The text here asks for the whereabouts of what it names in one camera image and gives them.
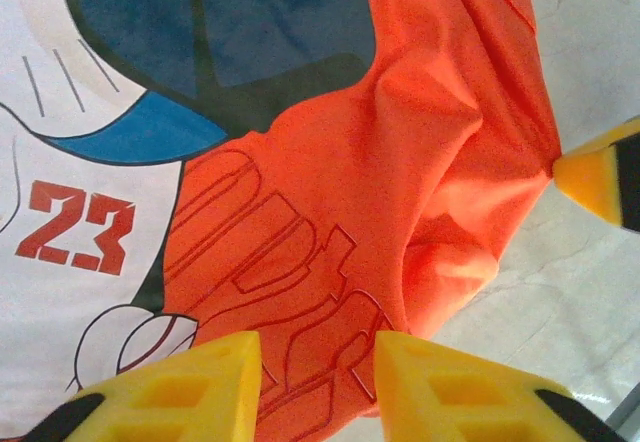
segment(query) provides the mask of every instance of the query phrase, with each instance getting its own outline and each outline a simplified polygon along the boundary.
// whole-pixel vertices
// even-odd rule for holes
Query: t-shirt
[[[531,2],[131,1],[0,0],[0,439],[257,330],[256,440],[323,440],[550,180]]]

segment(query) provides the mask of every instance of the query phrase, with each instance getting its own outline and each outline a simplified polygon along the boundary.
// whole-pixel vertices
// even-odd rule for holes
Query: table surface
[[[640,0],[533,0],[563,150],[640,113]],[[552,378],[606,418],[640,381],[640,235],[551,186],[498,278],[436,336]],[[382,440],[379,420],[331,439]]]

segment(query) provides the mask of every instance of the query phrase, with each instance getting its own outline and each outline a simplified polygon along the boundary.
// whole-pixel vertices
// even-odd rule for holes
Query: number 23
[[[16,250],[16,255],[64,265],[69,251],[47,245],[53,239],[76,225],[82,218],[87,193],[84,190],[36,180],[31,186],[29,208],[39,212],[51,212],[52,201],[61,200],[62,210],[49,222],[27,236]],[[111,226],[94,237],[103,257],[76,253],[71,265],[80,269],[97,270],[110,275],[120,275],[126,256],[120,239],[133,228],[135,205],[102,194],[92,194],[86,222],[105,225],[107,216],[113,214]]]

